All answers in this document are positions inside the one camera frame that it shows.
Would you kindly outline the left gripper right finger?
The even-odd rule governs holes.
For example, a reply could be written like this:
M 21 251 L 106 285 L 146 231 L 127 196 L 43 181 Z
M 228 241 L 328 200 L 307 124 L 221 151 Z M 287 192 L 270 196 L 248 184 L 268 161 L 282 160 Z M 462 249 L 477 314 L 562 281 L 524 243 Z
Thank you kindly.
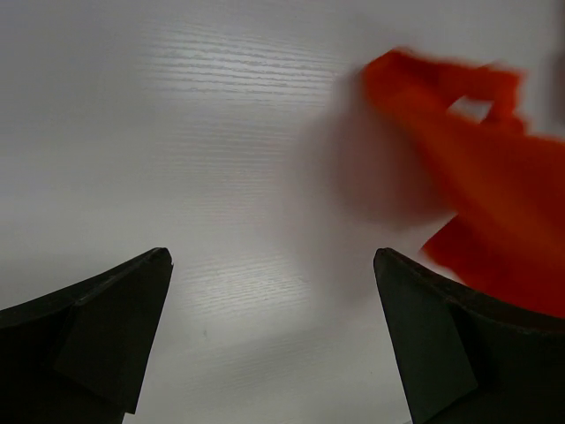
M 373 260 L 414 423 L 564 422 L 564 321 L 474 291 L 391 248 Z

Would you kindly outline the orange t shirt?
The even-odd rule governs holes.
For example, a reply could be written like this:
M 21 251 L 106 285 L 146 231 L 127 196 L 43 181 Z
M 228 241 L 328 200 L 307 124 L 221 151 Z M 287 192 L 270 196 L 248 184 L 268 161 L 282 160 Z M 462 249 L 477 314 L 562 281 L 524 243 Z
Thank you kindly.
M 527 132 L 516 111 L 521 74 L 393 49 L 361 81 L 454 210 L 426 255 L 472 289 L 563 317 L 564 144 Z

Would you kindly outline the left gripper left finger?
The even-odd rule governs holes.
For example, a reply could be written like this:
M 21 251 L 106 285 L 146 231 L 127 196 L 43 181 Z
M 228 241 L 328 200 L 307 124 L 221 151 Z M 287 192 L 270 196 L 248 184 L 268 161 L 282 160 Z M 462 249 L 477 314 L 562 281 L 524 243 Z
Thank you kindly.
M 158 247 L 1 312 L 3 423 L 121 423 L 136 412 L 170 287 Z

